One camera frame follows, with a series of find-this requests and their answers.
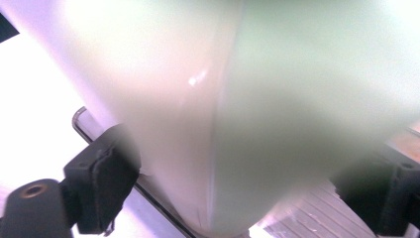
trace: round hole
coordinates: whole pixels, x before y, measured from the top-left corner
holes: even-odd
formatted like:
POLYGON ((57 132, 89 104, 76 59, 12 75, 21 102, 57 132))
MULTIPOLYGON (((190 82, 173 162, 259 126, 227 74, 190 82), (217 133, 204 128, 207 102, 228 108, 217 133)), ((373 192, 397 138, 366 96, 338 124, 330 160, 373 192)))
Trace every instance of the round hole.
POLYGON ((411 164, 408 164, 408 163, 402 163, 401 164, 405 169, 413 169, 414 167, 413 167, 413 165, 411 165, 411 164))
POLYGON ((21 196, 23 198, 31 198, 38 196, 39 194, 43 193, 47 190, 47 186, 45 184, 34 184, 27 187, 25 190, 22 191, 21 196))

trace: black bracket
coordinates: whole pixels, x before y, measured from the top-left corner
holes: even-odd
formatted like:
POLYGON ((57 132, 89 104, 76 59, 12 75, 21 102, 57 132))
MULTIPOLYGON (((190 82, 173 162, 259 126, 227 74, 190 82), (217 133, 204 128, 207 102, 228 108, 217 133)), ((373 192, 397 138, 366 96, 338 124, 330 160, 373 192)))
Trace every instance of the black bracket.
POLYGON ((139 168, 139 153, 127 131, 112 127, 64 167, 61 183, 42 179, 13 191, 0 237, 72 237, 75 223, 81 234, 107 232, 139 168))
POLYGON ((404 236, 420 228, 420 165, 385 147, 331 179, 340 198, 376 235, 404 236))

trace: black clamp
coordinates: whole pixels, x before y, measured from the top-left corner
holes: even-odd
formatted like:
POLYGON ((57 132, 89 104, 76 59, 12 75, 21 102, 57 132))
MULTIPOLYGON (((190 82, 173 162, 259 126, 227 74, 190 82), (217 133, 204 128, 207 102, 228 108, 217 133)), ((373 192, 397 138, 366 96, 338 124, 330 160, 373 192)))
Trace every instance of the black clamp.
POLYGON ((67 238, 75 223, 81 234, 108 234, 139 168, 128 133, 122 125, 112 127, 64 167, 62 182, 42 179, 13 191, 0 237, 67 238))
POLYGON ((331 179, 340 198, 376 235, 420 228, 420 165, 385 147, 331 179))

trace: translucent plastic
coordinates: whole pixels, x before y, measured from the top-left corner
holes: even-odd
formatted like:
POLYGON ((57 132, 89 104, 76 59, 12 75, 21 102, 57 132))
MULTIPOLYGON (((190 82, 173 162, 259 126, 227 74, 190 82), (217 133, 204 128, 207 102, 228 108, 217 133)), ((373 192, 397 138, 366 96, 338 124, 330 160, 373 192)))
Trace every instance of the translucent plastic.
POLYGON ((415 2, 68 1, 47 23, 12 2, 207 236, 241 234, 420 118, 415 2))

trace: white surface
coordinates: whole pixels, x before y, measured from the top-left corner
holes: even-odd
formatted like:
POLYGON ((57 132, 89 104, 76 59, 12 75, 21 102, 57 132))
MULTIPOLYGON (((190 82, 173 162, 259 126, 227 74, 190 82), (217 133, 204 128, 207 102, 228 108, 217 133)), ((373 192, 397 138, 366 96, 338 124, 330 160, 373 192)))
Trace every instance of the white surface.
MULTIPOLYGON (((19 35, 0 44, 0 216, 12 190, 36 179, 63 179, 62 168, 87 146, 71 127, 81 105, 66 78, 33 40, 19 35)), ((133 190, 110 237, 184 236, 133 190)))
POLYGON ((203 233, 241 233, 419 117, 413 1, 7 2, 203 233))

